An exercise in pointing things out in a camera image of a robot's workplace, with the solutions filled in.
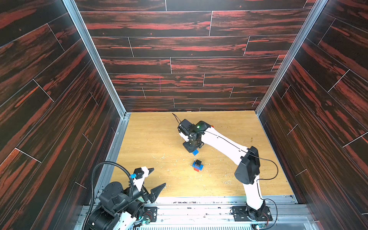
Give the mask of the blue long brick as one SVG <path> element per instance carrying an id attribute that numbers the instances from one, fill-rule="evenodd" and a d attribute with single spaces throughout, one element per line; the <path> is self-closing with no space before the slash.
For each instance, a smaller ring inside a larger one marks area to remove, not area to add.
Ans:
<path id="1" fill-rule="evenodd" d="M 197 154 L 199 153 L 199 151 L 196 149 L 195 151 L 193 151 L 192 152 L 192 154 L 194 155 L 194 156 L 196 156 Z"/>
<path id="2" fill-rule="evenodd" d="M 193 162 L 192 167 L 195 171 L 199 172 L 203 170 L 204 165 Z"/>

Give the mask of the black square brick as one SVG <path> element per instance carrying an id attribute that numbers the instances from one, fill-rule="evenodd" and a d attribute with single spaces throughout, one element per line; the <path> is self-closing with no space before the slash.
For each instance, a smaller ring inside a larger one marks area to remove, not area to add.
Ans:
<path id="1" fill-rule="evenodd" d="M 195 160 L 193 163 L 193 167 L 198 169 L 202 168 L 203 167 L 202 162 L 200 160 Z"/>

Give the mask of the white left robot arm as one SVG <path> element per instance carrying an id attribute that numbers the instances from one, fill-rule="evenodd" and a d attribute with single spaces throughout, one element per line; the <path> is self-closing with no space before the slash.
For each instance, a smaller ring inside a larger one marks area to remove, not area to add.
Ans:
<path id="1" fill-rule="evenodd" d="M 127 230 L 134 222 L 147 222 L 144 215 L 153 217 L 151 211 L 144 211 L 145 204 L 154 203 L 166 184 L 163 183 L 150 192 L 144 180 L 154 168 L 141 167 L 129 176 L 133 184 L 123 188 L 120 182 L 111 182 L 98 197 L 97 207 L 86 218 L 86 230 Z"/>

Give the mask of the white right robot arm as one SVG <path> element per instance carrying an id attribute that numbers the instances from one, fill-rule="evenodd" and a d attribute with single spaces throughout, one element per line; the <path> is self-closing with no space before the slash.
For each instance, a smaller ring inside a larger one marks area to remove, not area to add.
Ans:
<path id="1" fill-rule="evenodd" d="M 198 149 L 207 144 L 237 165 L 234 175 L 243 184 L 248 215 L 253 219 L 258 218 L 265 209 L 265 201 L 259 190 L 260 159 L 257 148 L 247 148 L 233 142 L 204 121 L 192 124 L 184 119 L 179 123 L 178 132 L 185 140 L 183 146 L 189 153 L 197 155 Z"/>

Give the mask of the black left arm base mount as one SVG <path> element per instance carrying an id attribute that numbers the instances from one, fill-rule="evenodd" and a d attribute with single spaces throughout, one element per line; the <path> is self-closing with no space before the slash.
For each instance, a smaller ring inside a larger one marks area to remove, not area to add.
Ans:
<path id="1" fill-rule="evenodd" d="M 143 217 L 141 218 L 142 224 L 150 224 L 157 221 L 157 207 L 144 207 Z"/>

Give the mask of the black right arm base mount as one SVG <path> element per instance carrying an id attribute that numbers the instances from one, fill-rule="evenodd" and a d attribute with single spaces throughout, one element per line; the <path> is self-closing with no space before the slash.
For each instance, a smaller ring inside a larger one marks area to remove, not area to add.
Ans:
<path id="1" fill-rule="evenodd" d="M 249 205 L 233 206 L 230 213 L 235 221 L 260 221 L 270 222 L 273 220 L 270 209 L 263 203 L 260 209 L 253 209 Z"/>

